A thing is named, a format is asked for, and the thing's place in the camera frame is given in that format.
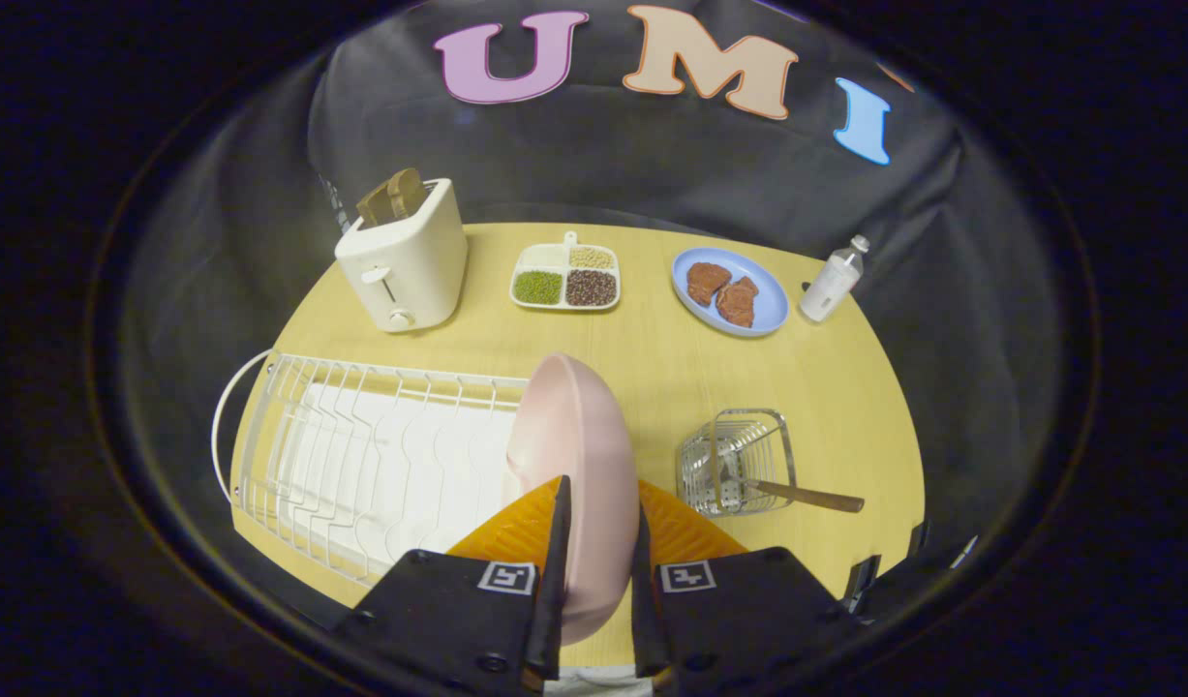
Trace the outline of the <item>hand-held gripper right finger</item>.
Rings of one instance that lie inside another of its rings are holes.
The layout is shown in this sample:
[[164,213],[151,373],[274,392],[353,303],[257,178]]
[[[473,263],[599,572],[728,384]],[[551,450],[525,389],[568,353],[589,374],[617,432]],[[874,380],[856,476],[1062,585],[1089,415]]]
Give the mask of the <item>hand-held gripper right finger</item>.
[[789,693],[857,644],[861,626],[794,553],[748,550],[639,481],[630,631],[656,693]]

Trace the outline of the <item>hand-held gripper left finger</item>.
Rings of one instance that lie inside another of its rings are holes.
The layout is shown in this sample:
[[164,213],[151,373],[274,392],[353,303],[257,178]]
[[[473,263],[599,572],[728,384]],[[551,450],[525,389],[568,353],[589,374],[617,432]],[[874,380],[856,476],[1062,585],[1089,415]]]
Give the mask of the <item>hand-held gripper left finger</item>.
[[334,627],[334,636],[403,671],[412,696],[539,696],[560,674],[571,486],[552,503],[543,566],[411,550]]

